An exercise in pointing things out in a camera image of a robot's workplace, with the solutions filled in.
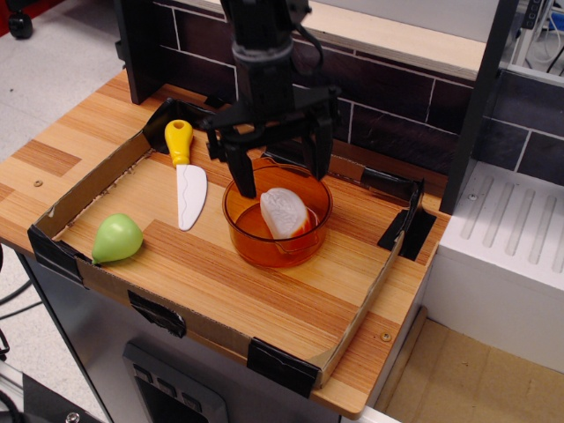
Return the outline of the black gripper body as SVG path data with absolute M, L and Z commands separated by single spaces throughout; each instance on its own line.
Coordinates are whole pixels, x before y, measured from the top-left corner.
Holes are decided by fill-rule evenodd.
M 334 85 L 296 86 L 293 77 L 299 71 L 293 60 L 292 41 L 260 48 L 235 41 L 232 53 L 237 100 L 203 122 L 211 158 L 226 161 L 228 144 L 251 150 L 295 137 L 302 140 L 308 126 L 323 117 L 332 119 L 334 131 L 340 119 L 341 90 Z

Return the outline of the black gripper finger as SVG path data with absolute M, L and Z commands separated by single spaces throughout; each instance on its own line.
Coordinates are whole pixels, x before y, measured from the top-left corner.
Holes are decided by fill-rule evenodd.
M 246 198 L 255 198 L 254 169 L 248 151 L 246 146 L 228 144 L 225 147 L 226 163 L 240 194 Z
M 333 121 L 323 117 L 308 126 L 302 137 L 304 163 L 309 172 L 317 179 L 328 173 L 333 146 Z

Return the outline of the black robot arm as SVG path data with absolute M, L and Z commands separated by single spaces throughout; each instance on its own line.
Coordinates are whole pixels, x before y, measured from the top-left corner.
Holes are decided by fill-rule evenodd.
M 319 41 L 301 24 L 311 12 L 306 1 L 224 1 L 233 28 L 237 100 L 204 120 L 208 152 L 228 165 L 240 194 L 256 197 L 248 152 L 298 138 L 304 165 L 317 179 L 328 173 L 333 132 L 339 122 L 335 86 L 301 88 L 293 84 L 293 33 L 317 51 Z

